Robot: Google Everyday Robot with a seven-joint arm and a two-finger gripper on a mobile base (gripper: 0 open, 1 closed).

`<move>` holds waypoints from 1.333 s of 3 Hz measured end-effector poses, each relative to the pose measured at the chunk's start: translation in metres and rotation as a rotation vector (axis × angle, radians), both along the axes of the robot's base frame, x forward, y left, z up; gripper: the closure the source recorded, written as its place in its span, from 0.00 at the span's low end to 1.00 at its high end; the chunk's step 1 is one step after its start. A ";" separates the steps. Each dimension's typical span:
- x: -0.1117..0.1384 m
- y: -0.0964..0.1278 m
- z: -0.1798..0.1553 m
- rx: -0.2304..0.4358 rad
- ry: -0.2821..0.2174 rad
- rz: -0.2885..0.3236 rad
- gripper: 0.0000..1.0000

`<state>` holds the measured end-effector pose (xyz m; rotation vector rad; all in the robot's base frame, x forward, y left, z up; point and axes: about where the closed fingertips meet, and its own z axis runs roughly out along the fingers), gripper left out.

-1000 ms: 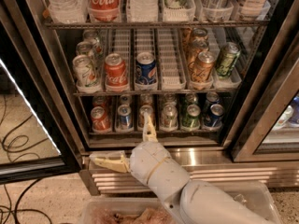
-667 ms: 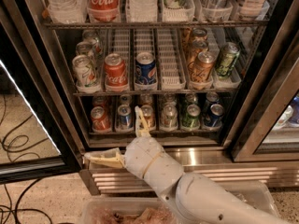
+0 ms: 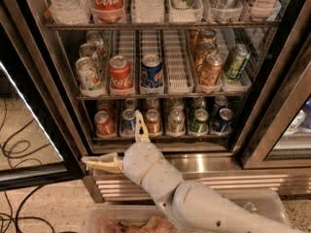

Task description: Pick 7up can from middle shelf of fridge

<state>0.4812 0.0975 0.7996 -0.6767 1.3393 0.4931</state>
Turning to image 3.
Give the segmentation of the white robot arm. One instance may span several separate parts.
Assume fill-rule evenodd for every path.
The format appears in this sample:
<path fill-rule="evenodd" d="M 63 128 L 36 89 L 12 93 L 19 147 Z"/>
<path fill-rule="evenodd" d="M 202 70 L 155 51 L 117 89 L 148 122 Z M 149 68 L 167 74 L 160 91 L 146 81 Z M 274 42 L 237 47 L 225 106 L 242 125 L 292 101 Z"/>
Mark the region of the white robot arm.
<path fill-rule="evenodd" d="M 150 141 L 142 114 L 136 112 L 135 118 L 135 143 L 124 152 L 124 157 L 116 153 L 85 156 L 84 164 L 97 170 L 123 173 L 144 188 L 164 215 L 185 233 L 304 233 L 253 214 L 201 182 L 185 180 Z"/>

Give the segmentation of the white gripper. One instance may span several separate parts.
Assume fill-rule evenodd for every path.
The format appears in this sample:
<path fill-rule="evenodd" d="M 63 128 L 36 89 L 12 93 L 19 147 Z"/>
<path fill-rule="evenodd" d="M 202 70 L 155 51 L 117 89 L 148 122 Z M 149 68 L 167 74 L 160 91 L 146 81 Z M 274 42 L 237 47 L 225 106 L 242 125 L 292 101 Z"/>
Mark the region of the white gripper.
<path fill-rule="evenodd" d="M 148 128 L 143 115 L 135 111 L 135 141 L 125 151 L 123 160 L 116 152 L 100 156 L 84 156 L 82 161 L 87 168 L 124 175 L 140 185 L 153 198 L 155 203 L 164 201 L 183 181 L 183 176 L 170 164 L 155 144 L 149 143 Z"/>

